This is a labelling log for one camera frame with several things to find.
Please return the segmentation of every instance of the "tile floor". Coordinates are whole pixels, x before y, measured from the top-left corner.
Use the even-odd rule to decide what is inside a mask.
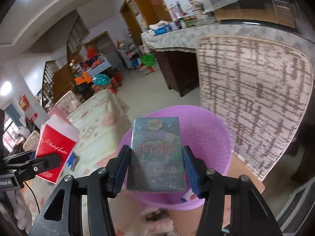
[[[160,70],[148,75],[142,75],[139,70],[122,70],[122,74],[125,79],[117,95],[130,106],[130,121],[169,106],[200,105],[199,88],[181,98],[178,92],[167,88]],[[303,152],[301,148],[295,157],[284,154],[263,181],[266,186],[263,197],[275,216],[288,201],[290,194],[299,187],[290,177],[298,168]]]

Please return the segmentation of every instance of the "striped cloth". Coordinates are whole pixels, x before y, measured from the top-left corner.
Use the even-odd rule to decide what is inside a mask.
[[[105,61],[102,64],[98,65],[97,67],[87,70],[87,73],[91,78],[93,78],[95,75],[98,75],[99,73],[103,72],[105,69],[110,67],[111,64],[108,61]]]

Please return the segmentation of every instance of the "chair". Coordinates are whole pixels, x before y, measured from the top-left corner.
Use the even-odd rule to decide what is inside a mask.
[[[59,101],[56,102],[55,106],[58,107],[67,117],[71,111],[69,110],[69,104],[71,101],[77,101],[77,107],[82,104],[78,97],[73,93],[73,91],[68,91],[65,95],[62,96]]]
[[[201,106],[224,121],[234,152],[263,180],[308,106],[309,59],[268,40],[209,35],[199,41],[197,62]]]
[[[39,143],[40,134],[37,131],[33,131],[23,144],[23,150],[25,152],[36,150]]]

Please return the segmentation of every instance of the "round light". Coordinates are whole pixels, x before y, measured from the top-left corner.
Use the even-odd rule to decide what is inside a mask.
[[[8,94],[10,93],[11,89],[12,89],[11,83],[10,83],[9,81],[6,81],[6,82],[2,85],[2,87],[1,87],[1,89],[0,89],[0,95],[1,95],[1,96],[8,95]]]

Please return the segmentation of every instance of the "window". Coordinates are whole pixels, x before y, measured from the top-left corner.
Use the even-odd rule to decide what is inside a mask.
[[[9,152],[12,152],[13,146],[18,138],[18,127],[12,121],[10,116],[5,113],[4,117],[4,134],[3,134],[3,145]]]

